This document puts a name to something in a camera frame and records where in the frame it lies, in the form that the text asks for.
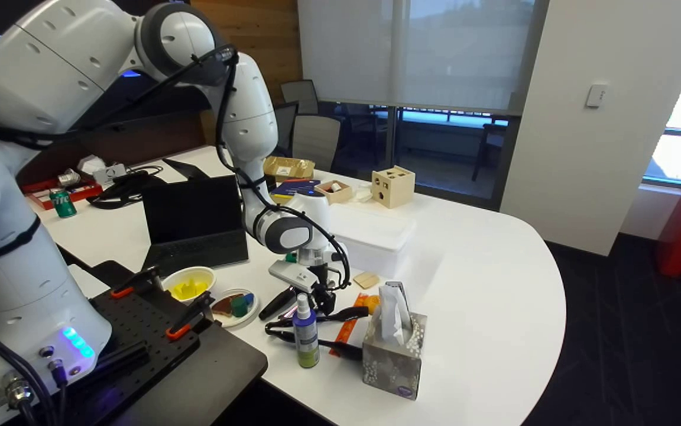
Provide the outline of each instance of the curved white table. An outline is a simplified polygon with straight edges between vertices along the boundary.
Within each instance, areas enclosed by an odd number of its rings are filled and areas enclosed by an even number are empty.
[[[175,159],[212,176],[226,173],[208,147]],[[369,226],[359,226],[369,229],[416,226],[400,254],[397,278],[413,310],[428,314],[420,399],[363,383],[357,364],[332,355],[316,369],[301,369],[294,350],[267,339],[255,320],[235,334],[267,355],[265,379],[339,423],[524,423],[554,373],[565,334],[563,282],[544,240],[517,217],[433,197],[416,197],[404,208],[352,202],[332,214],[374,214]],[[115,259],[130,269],[143,268],[150,235],[141,205],[96,211],[79,203],[79,215],[70,221],[41,215],[56,242],[89,265]],[[218,279],[271,301],[284,289],[267,272],[277,256],[253,242],[248,250],[248,262],[218,269]],[[339,308],[355,297],[357,289],[344,291]]]

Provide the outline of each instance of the blue light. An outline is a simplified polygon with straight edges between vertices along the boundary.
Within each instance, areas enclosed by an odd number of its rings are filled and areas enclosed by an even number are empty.
[[[74,327],[64,327],[61,336],[66,339],[66,343],[74,346],[74,350],[85,357],[85,359],[96,359],[97,350],[90,347],[90,343],[74,328]]]

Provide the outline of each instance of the light switch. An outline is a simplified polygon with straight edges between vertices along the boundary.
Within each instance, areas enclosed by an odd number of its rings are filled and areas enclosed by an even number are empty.
[[[586,89],[584,107],[601,108],[605,89],[608,89],[608,80],[595,80],[592,87]]]

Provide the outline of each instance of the plastic bottle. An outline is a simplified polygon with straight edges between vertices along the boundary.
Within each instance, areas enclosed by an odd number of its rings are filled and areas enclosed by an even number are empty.
[[[294,313],[294,334],[298,364],[313,369],[319,362],[319,336],[318,336],[318,314],[310,308],[310,299],[298,294],[298,308]]]

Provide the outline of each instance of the laptop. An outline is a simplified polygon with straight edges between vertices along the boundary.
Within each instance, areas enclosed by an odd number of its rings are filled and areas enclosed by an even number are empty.
[[[166,184],[145,192],[153,249],[145,268],[221,268],[248,260],[236,181]]]

